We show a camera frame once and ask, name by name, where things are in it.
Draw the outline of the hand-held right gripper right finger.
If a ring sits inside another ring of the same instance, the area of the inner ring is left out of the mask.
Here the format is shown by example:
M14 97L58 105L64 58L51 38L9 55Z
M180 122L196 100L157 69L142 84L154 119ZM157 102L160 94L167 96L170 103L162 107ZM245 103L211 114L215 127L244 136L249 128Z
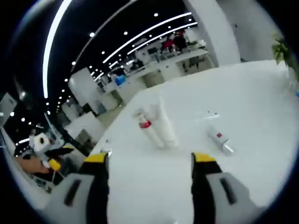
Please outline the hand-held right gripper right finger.
M195 224L251 224L255 204L249 190L228 172L223 172L215 158L196 153L192 157L193 222Z

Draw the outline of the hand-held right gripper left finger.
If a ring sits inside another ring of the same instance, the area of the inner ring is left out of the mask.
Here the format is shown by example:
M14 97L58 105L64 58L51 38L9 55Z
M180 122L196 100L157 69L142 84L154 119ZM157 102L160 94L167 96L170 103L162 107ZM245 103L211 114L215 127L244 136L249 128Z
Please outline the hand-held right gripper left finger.
M44 209L49 224L107 224L109 153L92 154L52 191Z

